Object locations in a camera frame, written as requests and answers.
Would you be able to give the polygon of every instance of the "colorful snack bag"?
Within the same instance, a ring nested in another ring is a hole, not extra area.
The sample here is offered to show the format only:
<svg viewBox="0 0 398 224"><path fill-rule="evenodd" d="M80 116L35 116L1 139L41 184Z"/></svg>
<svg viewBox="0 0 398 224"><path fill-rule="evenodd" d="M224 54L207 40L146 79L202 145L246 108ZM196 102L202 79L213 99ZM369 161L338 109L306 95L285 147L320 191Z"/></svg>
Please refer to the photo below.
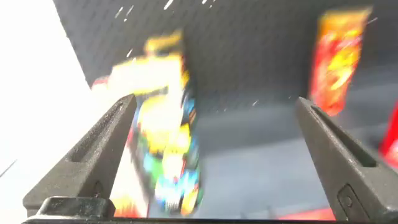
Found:
<svg viewBox="0 0 398 224"><path fill-rule="evenodd" d="M319 20L310 98L330 116L344 108L370 13L371 8L328 11Z"/></svg>

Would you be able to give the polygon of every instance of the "white wall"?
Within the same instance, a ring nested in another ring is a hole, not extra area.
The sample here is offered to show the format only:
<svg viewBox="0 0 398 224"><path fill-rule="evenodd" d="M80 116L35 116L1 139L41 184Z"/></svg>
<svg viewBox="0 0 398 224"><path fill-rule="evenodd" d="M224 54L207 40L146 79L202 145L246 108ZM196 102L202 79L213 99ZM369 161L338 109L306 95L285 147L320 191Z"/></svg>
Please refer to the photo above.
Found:
<svg viewBox="0 0 398 224"><path fill-rule="evenodd" d="M1 1L0 29L0 174L16 160L0 177L0 219L20 223L23 196L104 111L51 0Z"/></svg>

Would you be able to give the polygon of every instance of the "gray floor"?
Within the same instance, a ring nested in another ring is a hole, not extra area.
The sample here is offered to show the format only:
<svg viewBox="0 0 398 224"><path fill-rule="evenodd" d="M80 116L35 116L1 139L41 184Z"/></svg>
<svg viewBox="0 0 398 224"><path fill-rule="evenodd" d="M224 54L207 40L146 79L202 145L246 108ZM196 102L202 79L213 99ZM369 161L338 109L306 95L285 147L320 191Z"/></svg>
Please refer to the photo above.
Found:
<svg viewBox="0 0 398 224"><path fill-rule="evenodd" d="M398 84L350 91L336 122L376 149ZM328 207L294 105L220 113L198 122L205 194L193 218L265 219ZM165 217L151 205L150 217Z"/></svg>

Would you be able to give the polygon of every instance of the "packaging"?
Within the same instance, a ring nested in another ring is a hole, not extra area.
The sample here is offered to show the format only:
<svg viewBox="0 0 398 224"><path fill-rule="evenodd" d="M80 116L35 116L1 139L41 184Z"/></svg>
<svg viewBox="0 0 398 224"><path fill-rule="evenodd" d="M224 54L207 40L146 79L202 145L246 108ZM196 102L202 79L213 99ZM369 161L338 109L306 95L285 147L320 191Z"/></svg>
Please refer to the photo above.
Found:
<svg viewBox="0 0 398 224"><path fill-rule="evenodd" d="M91 87L92 94L98 100L100 108L103 108L105 111L121 97L115 94L118 92L117 88L108 88L108 80L109 77L98 78ZM131 139L132 131L130 131L127 137L127 143L131 142ZM110 195L110 199L116 208L114 216L129 218L146 217L149 200L144 197L136 168L131 162L129 144L127 143Z"/></svg>
<svg viewBox="0 0 398 224"><path fill-rule="evenodd" d="M188 215L200 203L200 168L193 85L184 65L182 32L151 37L145 57L113 68L108 88L135 94L131 155L148 198Z"/></svg>
<svg viewBox="0 0 398 224"><path fill-rule="evenodd" d="M388 164L398 168L398 101L386 137L381 144L380 153Z"/></svg>
<svg viewBox="0 0 398 224"><path fill-rule="evenodd" d="M328 11L319 20L310 98L330 116L344 108L370 13L370 7Z"/></svg>

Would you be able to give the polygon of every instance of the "red snack bag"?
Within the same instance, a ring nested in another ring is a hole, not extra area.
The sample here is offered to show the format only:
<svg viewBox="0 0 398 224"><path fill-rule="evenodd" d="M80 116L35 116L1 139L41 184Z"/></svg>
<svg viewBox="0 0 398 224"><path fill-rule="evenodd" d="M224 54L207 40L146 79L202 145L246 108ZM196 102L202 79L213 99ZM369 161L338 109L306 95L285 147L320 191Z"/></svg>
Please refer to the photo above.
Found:
<svg viewBox="0 0 398 224"><path fill-rule="evenodd" d="M388 164L398 168L398 102L386 138L381 144L380 153Z"/></svg>
<svg viewBox="0 0 398 224"><path fill-rule="evenodd" d="M370 12L370 8L329 11L320 18L310 98L330 116L344 108Z"/></svg>

